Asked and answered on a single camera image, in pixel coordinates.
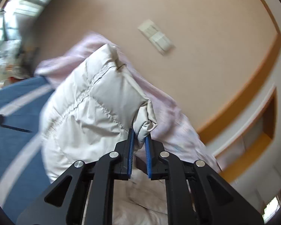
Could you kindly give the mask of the white puffer jacket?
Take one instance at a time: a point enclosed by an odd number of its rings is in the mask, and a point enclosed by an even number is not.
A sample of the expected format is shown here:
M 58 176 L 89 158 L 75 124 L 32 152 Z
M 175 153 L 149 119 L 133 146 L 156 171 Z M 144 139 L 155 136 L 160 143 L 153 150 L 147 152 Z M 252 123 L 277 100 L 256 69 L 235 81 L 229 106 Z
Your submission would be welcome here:
M 42 109 L 42 157 L 50 182 L 75 161 L 90 163 L 136 135 L 134 154 L 145 159 L 144 142 L 157 120 L 151 100 L 118 58 L 115 46 L 93 52 L 56 88 Z

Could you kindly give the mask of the white wall socket plate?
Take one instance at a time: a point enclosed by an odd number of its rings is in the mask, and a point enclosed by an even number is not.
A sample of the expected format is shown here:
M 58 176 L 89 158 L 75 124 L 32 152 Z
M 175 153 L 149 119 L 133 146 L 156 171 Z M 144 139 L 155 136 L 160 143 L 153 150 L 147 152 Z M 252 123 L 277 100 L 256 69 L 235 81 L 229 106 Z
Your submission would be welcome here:
M 144 21 L 139 27 L 138 30 L 145 36 L 146 39 L 151 38 L 156 33 L 159 32 L 157 25 L 152 22 L 150 19 Z

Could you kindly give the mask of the pink floral duvet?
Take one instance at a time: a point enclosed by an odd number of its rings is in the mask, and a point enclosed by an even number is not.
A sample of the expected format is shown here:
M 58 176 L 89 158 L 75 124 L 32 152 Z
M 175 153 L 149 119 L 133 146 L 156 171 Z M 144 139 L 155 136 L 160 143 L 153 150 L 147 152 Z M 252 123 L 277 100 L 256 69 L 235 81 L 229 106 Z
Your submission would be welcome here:
M 46 77 L 51 86 L 56 88 L 78 65 L 104 44 L 114 45 L 103 35 L 92 31 L 64 55 L 40 62 L 34 74 Z M 126 64 L 136 83 L 152 101 L 158 123 L 157 128 L 151 134 L 152 138 L 162 142 L 166 151 L 175 154 L 181 160 L 190 163 L 204 160 L 219 173 L 220 168 L 216 159 L 207 153 L 205 145 L 201 142 L 188 117 L 182 113 L 177 102 L 144 79 L 133 68 L 132 63 L 120 48 L 117 49 L 117 54 L 119 60 Z

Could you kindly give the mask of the orange wooden headboard frame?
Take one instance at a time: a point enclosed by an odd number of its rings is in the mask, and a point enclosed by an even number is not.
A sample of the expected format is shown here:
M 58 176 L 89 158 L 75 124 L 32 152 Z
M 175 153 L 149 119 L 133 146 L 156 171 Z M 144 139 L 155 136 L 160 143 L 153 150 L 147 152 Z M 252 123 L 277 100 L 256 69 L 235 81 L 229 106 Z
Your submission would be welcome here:
M 256 96 L 263 87 L 278 60 L 278 56 L 281 52 L 281 31 L 267 2 L 265 0 L 260 1 L 275 27 L 276 35 L 261 65 L 254 72 L 250 80 L 222 110 L 199 128 L 198 134 L 205 144 L 215 139 L 242 111 L 244 111 L 253 100 L 253 97 Z M 227 182 L 233 182 L 244 174 L 272 143 L 275 135 L 277 118 L 277 90 L 275 88 L 257 116 L 262 115 L 272 103 L 273 116 L 269 117 L 270 122 L 265 126 L 265 130 L 263 130 L 262 134 L 260 134 L 257 140 L 243 155 L 220 173 Z

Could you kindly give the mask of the white wall switch plate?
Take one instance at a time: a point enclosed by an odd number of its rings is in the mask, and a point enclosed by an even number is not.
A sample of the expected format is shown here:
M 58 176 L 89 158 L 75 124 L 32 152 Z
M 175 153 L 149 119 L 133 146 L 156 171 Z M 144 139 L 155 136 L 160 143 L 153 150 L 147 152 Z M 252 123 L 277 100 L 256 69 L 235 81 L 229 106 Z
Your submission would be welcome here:
M 154 34 L 154 36 L 151 37 L 151 41 L 156 49 L 162 54 L 166 53 L 173 47 L 173 44 L 168 37 L 160 32 Z

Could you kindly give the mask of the blue white striped bedsheet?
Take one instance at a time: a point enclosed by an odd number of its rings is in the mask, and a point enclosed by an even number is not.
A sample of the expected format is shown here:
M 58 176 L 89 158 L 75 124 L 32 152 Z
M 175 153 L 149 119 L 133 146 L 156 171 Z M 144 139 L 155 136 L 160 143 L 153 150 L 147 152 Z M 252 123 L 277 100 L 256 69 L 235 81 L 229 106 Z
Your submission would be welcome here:
M 33 77 L 0 89 L 0 205 L 27 168 L 36 168 L 33 185 L 48 184 L 41 161 L 39 116 L 53 89 L 43 77 Z

